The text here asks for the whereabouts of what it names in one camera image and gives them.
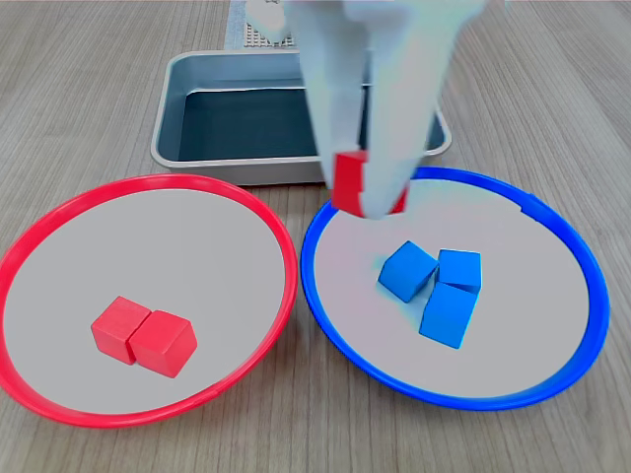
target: red rim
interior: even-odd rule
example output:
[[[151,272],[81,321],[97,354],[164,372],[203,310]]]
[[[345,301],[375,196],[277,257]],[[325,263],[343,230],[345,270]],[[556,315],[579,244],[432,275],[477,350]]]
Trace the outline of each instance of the red rim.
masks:
[[[62,225],[109,200],[156,189],[189,189],[221,195],[248,207],[265,222],[278,240],[285,263],[285,291],[276,319],[263,341],[240,367],[221,381],[169,406],[134,414],[106,415],[76,411],[51,402],[20,377],[7,351],[4,310],[13,280],[37,246]],[[20,237],[0,261],[0,384],[11,397],[31,411],[72,426],[111,429],[162,421],[214,399],[258,364],[285,328],[296,301],[297,287],[298,258],[287,229],[267,205],[249,192],[211,177],[188,174],[153,174],[112,182],[81,194],[49,212]]]

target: red wooden block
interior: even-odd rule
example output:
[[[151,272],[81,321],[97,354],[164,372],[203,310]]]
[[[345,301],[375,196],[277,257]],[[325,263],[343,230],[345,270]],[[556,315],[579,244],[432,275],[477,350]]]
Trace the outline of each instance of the red wooden block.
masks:
[[[129,346],[129,338],[150,313],[151,310],[140,304],[116,298],[92,324],[92,334],[99,350],[133,365],[136,359]]]
[[[362,167],[368,161],[368,153],[364,150],[348,153],[338,153],[335,156],[335,172],[333,177],[333,190],[331,192],[331,205],[336,209],[356,217],[364,217],[360,195],[364,190]],[[398,214],[405,209],[408,187],[399,197],[391,214]]]
[[[129,339],[138,365],[176,377],[197,348],[191,323],[172,313],[156,310]]]

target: blue cube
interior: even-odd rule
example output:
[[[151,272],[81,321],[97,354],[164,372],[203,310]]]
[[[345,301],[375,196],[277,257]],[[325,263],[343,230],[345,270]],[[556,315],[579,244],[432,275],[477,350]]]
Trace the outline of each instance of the blue cube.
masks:
[[[407,241],[384,263],[379,282],[405,303],[409,303],[429,282],[438,261]]]
[[[430,296],[419,333],[432,340],[459,349],[477,304],[477,295],[436,283]]]
[[[444,283],[472,294],[480,292],[482,288],[480,253],[441,249],[438,261],[437,283]]]

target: wooden table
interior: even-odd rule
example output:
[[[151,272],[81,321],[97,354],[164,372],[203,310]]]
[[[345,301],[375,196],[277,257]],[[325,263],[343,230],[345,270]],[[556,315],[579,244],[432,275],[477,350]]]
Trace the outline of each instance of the wooden table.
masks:
[[[54,206],[159,172],[149,143],[167,61],[221,47],[228,3],[0,2],[0,250]],[[380,385],[338,353],[302,294],[244,381],[122,431],[53,424],[0,393],[3,473],[631,471],[631,4],[502,2],[463,33],[442,164],[539,195],[583,235],[611,297],[604,351],[541,405],[465,413]],[[300,247],[320,186],[255,189]]]

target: metal tray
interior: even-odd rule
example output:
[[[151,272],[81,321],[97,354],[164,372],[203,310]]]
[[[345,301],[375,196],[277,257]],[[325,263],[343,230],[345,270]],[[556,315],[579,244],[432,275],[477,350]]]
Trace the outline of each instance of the metal tray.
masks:
[[[236,185],[322,182],[298,54],[297,49],[200,51],[172,59],[153,159],[172,172]],[[368,94],[368,74],[365,84]],[[426,155],[442,154],[451,142],[438,110]]]

